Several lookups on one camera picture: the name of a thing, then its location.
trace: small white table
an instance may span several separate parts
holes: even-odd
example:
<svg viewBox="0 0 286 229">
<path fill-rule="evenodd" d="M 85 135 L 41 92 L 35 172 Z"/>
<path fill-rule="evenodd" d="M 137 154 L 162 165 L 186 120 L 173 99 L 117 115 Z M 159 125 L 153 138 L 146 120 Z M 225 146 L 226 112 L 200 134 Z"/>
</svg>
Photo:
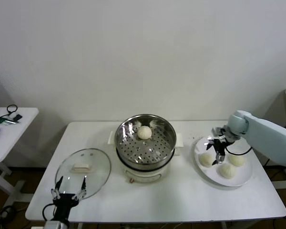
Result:
<svg viewBox="0 0 286 229">
<path fill-rule="evenodd" d="M 5 107 L 0 107 L 0 116 L 6 115 L 7 113 L 8 112 Z M 34 120 L 38 114 L 38 109 L 19 107 L 17 113 L 23 116 L 23 118 L 19 120 L 20 123 L 14 125 L 0 124 L 0 170 L 2 171 L 0 175 L 0 189 L 9 195 L 5 206 L 11 205 L 15 201 L 29 202 L 32 198 L 32 194 L 20 193 L 24 184 L 23 180 L 18 181 L 16 186 L 13 187 L 4 179 L 4 176 L 6 174 L 10 175 L 11 171 L 2 163 L 2 161 Z"/>
</svg>

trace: white wall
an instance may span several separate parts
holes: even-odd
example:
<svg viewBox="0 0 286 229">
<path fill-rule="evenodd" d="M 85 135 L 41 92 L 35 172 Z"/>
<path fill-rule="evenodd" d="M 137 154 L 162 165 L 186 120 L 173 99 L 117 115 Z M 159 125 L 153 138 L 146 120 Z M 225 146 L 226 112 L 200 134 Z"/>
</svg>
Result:
<svg viewBox="0 0 286 229">
<path fill-rule="evenodd" d="M 285 88 L 286 0 L 0 0 L 0 105 L 41 112 L 10 165 L 46 165 L 74 120 L 284 124 Z"/>
</svg>

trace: floor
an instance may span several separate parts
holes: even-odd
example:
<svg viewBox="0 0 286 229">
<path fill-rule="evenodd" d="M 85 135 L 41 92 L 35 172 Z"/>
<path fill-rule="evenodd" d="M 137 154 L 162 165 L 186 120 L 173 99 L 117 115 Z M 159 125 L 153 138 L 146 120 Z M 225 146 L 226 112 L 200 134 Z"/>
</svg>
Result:
<svg viewBox="0 0 286 229">
<path fill-rule="evenodd" d="M 24 193 L 33 193 L 38 183 L 44 173 L 44 169 L 12 169 L 13 173 L 10 176 L 6 176 L 5 179 L 9 181 L 12 185 L 15 185 L 16 182 L 20 179 L 26 180 L 26 184 L 24 185 L 22 192 Z M 284 180 L 286 176 L 282 169 L 280 168 L 267 168 L 267 174 L 273 180 Z M 286 206 L 286 189 L 278 190 L 278 193 L 283 200 Z M 7 199 L 7 195 L 0 190 L 0 209 L 3 206 L 5 200 Z M 13 221 L 7 223 L 5 225 L 5 229 L 30 229 L 32 226 L 43 226 L 44 222 L 30 222 L 28 221 L 24 214 L 25 208 L 28 204 L 25 203 L 15 203 L 14 207 L 17 210 L 20 210 L 19 213 L 16 214 Z M 236 224 L 236 222 L 228 222 L 228 226 L 232 226 Z M 174 229 L 178 224 L 136 224 L 130 225 L 133 228 L 151 228 L 151 229 Z M 83 229 L 122 229 L 127 228 L 128 225 L 124 224 L 85 224 Z M 71 225 L 71 228 L 76 228 L 77 225 Z M 251 229 L 286 229 L 286 219 L 273 219 L 262 220 L 252 227 Z M 178 229 L 221 229 L 220 222 L 213 223 L 184 223 L 178 226 Z"/>
</svg>

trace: glass lid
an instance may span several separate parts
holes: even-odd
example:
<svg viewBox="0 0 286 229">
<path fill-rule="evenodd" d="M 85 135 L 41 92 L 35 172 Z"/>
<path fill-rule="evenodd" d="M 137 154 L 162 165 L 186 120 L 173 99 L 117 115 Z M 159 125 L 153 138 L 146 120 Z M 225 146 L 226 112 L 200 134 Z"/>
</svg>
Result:
<svg viewBox="0 0 286 229">
<path fill-rule="evenodd" d="M 100 149 L 82 149 L 66 158 L 59 166 L 55 183 L 63 176 L 60 193 L 78 193 L 86 178 L 87 194 L 84 199 L 96 194 L 107 182 L 111 172 L 111 162 Z"/>
</svg>

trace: robotic arm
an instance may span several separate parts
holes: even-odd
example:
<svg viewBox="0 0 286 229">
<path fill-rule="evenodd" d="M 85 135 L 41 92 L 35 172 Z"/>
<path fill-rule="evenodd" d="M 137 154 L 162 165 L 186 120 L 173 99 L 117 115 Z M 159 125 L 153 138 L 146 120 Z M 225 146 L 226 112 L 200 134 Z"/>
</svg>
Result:
<svg viewBox="0 0 286 229">
<path fill-rule="evenodd" d="M 210 139 L 214 146 L 216 160 L 213 164 L 222 163 L 224 149 L 240 137 L 244 138 L 254 149 L 272 161 L 286 166 L 286 129 L 264 119 L 254 117 L 246 111 L 236 111 L 230 116 L 228 124 L 213 129 L 215 139 Z"/>
<path fill-rule="evenodd" d="M 71 208 L 77 206 L 79 202 L 85 197 L 86 191 L 86 177 L 83 179 L 82 187 L 80 191 L 76 194 L 74 193 L 60 193 L 59 188 L 61 187 L 63 177 L 55 184 L 55 188 L 51 189 L 53 196 L 53 205 L 56 207 L 54 218 L 52 220 L 46 221 L 44 229 L 68 229 L 69 228 L 69 214 Z M 44 216 L 45 206 L 42 210 L 42 215 Z"/>
</svg>

